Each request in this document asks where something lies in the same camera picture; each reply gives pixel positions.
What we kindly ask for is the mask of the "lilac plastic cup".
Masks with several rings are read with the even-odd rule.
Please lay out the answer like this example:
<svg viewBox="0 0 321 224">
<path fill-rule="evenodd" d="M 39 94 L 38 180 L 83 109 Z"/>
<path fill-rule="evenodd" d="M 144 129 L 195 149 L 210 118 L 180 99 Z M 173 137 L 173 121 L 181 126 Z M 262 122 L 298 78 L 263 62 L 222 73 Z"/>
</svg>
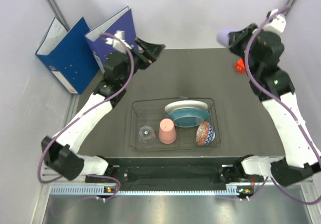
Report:
<svg viewBox="0 0 321 224">
<path fill-rule="evenodd" d="M 216 40 L 221 46 L 228 48 L 229 47 L 229 33 L 230 32 L 238 32 L 238 31 L 239 30 L 235 29 L 235 28 L 223 28 L 223 29 L 219 30 L 219 32 L 217 33 Z"/>
</svg>

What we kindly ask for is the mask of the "pink plastic cup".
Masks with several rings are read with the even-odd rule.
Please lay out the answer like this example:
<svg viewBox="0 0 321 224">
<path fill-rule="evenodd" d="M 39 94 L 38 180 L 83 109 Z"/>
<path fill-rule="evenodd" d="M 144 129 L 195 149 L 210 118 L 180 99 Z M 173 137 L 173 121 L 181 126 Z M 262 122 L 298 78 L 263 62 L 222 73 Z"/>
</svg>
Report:
<svg viewBox="0 0 321 224">
<path fill-rule="evenodd" d="M 174 122 L 171 119 L 163 119 L 159 124 L 158 138 L 163 144 L 172 144 L 177 137 Z"/>
</svg>

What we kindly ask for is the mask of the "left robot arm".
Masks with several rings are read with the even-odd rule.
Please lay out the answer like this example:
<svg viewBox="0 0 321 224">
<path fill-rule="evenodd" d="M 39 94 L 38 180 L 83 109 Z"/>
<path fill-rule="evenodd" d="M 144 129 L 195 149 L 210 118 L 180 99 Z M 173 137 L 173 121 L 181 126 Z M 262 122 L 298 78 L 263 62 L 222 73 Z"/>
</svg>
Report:
<svg viewBox="0 0 321 224">
<path fill-rule="evenodd" d="M 46 136 L 41 141 L 40 163 L 69 181 L 80 175 L 96 175 L 103 182 L 113 178 L 114 171 L 103 157 L 82 156 L 78 151 L 98 122 L 123 98 L 133 75 L 153 64 L 165 48 L 164 44 L 140 38 L 135 39 L 140 50 L 117 39 L 108 38 L 105 42 L 114 51 L 106 56 L 102 79 L 69 124 L 54 137 Z"/>
</svg>

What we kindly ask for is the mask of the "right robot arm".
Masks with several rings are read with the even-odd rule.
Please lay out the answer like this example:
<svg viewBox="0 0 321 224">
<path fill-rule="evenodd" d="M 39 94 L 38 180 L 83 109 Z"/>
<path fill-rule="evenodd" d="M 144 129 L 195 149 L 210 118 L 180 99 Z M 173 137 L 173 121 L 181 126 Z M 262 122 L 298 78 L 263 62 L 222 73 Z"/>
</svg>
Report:
<svg viewBox="0 0 321 224">
<path fill-rule="evenodd" d="M 294 85 L 279 66 L 284 51 L 280 33 L 258 30 L 251 24 L 243 30 L 228 30 L 218 40 L 243 58 L 250 86 L 269 113 L 281 139 L 284 157 L 247 155 L 234 165 L 237 180 L 252 175 L 272 178 L 283 187 L 320 172 L 320 150 L 315 146 L 300 113 Z"/>
</svg>

